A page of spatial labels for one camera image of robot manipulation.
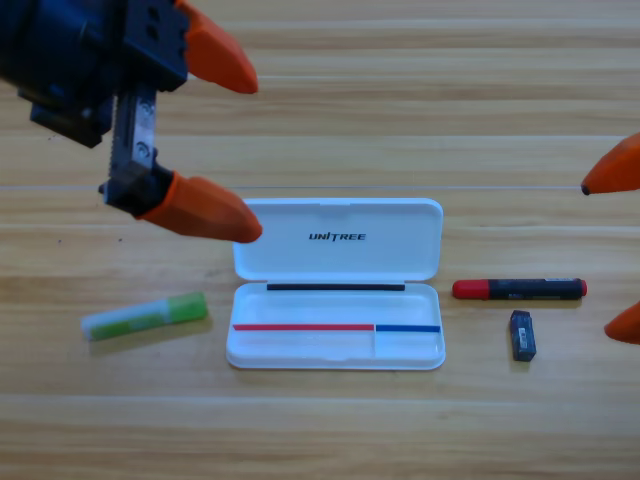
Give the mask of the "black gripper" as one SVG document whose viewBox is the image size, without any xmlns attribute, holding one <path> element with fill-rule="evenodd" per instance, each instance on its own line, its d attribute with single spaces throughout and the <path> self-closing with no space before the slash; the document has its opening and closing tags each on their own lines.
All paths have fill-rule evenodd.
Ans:
<svg viewBox="0 0 640 480">
<path fill-rule="evenodd" d="M 259 89 L 236 39 L 188 1 L 1 4 L 2 80 L 31 103 L 33 122 L 78 144 L 112 131 L 114 175 L 167 174 L 140 131 L 155 128 L 157 94 L 182 86 L 187 67 L 236 93 Z"/>
</svg>

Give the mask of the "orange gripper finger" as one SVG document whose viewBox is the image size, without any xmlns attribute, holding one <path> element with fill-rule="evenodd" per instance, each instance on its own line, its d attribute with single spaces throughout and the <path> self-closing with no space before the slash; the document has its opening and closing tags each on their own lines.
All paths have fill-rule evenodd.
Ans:
<svg viewBox="0 0 640 480">
<path fill-rule="evenodd" d="M 604 327 L 605 334 L 616 341 L 640 344 L 640 302 L 621 312 Z"/>
<path fill-rule="evenodd" d="M 129 183 L 110 178 L 99 192 L 107 205 L 183 236 L 251 243 L 263 232 L 256 215 L 235 193 L 159 165 Z"/>
<path fill-rule="evenodd" d="M 640 138 L 621 140 L 589 171 L 581 183 L 584 195 L 636 191 L 640 187 Z"/>
</svg>

